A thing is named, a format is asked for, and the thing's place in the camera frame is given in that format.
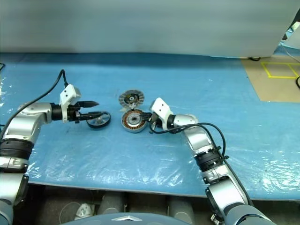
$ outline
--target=floor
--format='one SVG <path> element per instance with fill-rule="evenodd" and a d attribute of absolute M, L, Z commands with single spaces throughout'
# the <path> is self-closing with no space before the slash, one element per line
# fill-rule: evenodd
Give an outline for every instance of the floor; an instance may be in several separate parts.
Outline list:
<path fill-rule="evenodd" d="M 58 225 L 73 219 L 78 206 L 69 204 L 100 204 L 104 192 L 75 188 L 30 185 L 27 199 L 15 209 L 14 225 Z M 129 212 L 150 212 L 167 215 L 166 195 L 126 193 Z M 197 225 L 212 225 L 206 198 L 188 198 L 193 206 Z M 61 214 L 64 206 L 69 207 Z M 300 221 L 300 207 L 296 202 L 254 201 L 255 206 L 277 225 L 296 225 Z"/>

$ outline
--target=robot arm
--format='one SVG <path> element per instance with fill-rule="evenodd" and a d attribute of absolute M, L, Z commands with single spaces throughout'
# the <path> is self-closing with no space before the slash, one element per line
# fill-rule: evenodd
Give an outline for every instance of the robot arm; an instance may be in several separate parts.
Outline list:
<path fill-rule="evenodd" d="M 53 120 L 78 123 L 80 120 L 90 120 L 101 115 L 100 112 L 81 114 L 81 107 L 93 107 L 98 103 L 78 101 L 80 97 L 79 90 L 68 84 L 60 94 L 59 105 L 33 103 L 19 112 L 2 131 L 4 134 L 0 140 L 0 224 L 12 225 L 13 207 L 24 201 L 29 179 L 24 173 L 27 171 L 28 159 L 41 126 Z"/>
<path fill-rule="evenodd" d="M 226 225 L 274 225 L 264 214 L 250 205 L 251 200 L 246 190 L 224 156 L 220 154 L 220 148 L 215 146 L 195 116 L 174 115 L 161 98 L 157 98 L 150 109 L 153 112 L 149 119 L 152 131 L 157 125 L 165 131 L 191 125 L 181 131 L 202 172 L 203 181 L 208 185 L 205 193 L 213 211 L 211 220 L 215 224 L 224 222 Z"/>

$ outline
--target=blue plastic sheet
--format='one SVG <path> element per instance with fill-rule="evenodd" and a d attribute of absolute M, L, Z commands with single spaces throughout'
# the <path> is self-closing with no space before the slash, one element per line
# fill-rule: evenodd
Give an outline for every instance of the blue plastic sheet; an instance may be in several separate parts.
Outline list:
<path fill-rule="evenodd" d="M 260 102 L 239 59 L 169 54 L 1 54 L 1 123 L 44 93 L 63 68 L 82 100 L 112 115 L 109 126 L 54 121 L 30 157 L 30 182 L 80 188 L 205 195 L 181 134 L 132 134 L 121 125 L 119 95 L 144 92 L 148 111 L 161 97 L 174 113 L 216 124 L 229 163 L 252 198 L 299 199 L 299 104 Z M 63 82 L 44 102 L 59 102 Z M 217 132 L 212 131 L 221 145 Z"/>

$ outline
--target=gray wall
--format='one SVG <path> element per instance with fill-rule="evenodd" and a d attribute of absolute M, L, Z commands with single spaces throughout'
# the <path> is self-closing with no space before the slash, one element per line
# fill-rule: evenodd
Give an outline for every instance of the gray wall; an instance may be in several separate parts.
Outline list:
<path fill-rule="evenodd" d="M 299 0 L 0 0 L 0 51 L 269 56 L 299 7 Z"/>

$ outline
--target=motor part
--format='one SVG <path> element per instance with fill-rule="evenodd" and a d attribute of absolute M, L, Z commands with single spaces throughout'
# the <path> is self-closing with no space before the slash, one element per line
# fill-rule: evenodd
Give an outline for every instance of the motor part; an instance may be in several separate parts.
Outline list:
<path fill-rule="evenodd" d="M 139 133 L 145 129 L 147 123 L 142 119 L 142 110 L 129 110 L 122 116 L 123 127 L 131 133 Z"/>
<path fill-rule="evenodd" d="M 119 97 L 121 106 L 127 109 L 134 109 L 144 102 L 144 94 L 140 90 L 127 90 Z"/>
<path fill-rule="evenodd" d="M 110 123 L 111 115 L 108 112 L 100 111 L 99 113 L 101 113 L 101 116 L 91 120 L 86 120 L 90 128 L 98 129 L 98 128 L 105 127 Z"/>

